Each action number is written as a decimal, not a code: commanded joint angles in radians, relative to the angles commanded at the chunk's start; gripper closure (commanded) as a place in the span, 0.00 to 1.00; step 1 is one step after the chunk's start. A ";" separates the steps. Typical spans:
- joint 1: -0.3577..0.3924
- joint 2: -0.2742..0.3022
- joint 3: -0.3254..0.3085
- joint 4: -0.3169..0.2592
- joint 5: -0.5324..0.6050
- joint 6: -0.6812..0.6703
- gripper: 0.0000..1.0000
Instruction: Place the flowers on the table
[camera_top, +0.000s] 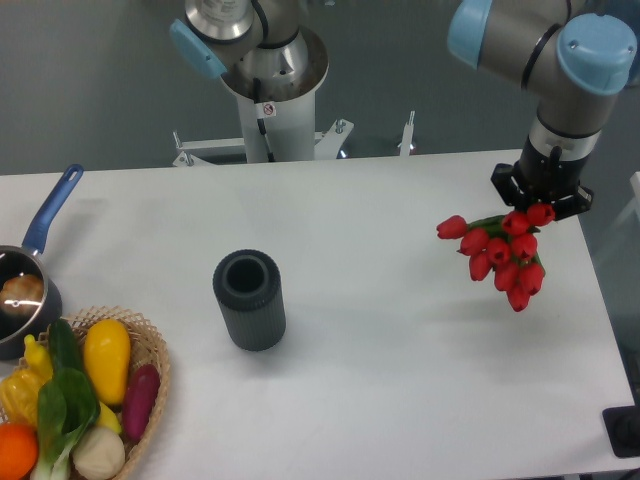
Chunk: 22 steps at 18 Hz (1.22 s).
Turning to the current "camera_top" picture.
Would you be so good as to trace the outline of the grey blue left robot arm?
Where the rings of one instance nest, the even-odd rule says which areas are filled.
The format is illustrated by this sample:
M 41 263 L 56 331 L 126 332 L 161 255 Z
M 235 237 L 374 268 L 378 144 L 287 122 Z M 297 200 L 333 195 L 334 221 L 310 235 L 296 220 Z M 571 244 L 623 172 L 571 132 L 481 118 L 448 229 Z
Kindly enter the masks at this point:
M 328 72 L 326 47 L 297 1 L 187 1 L 169 35 L 201 76 L 255 103 L 302 97 Z

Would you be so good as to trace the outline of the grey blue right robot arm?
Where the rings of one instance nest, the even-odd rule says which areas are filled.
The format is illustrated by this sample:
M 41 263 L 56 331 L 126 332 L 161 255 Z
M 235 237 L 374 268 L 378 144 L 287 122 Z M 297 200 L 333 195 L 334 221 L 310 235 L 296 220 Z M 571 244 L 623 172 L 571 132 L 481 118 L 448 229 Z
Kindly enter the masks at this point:
M 491 182 L 506 205 L 548 204 L 556 220 L 591 208 L 581 171 L 637 52 L 624 21 L 583 8 L 581 1 L 463 1 L 447 36 L 456 58 L 538 97 L 519 159 L 498 164 Z

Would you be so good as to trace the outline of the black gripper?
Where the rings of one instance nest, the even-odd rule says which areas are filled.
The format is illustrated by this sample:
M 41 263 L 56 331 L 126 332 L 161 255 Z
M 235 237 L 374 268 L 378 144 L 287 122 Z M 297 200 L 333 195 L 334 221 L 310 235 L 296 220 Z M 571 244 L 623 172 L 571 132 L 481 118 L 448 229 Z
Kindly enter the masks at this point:
M 580 181 L 584 165 L 585 162 L 560 162 L 551 167 L 542 162 L 499 163 L 491 182 L 507 206 L 525 212 L 537 203 L 550 204 L 555 220 L 561 221 L 592 207 L 594 192 Z

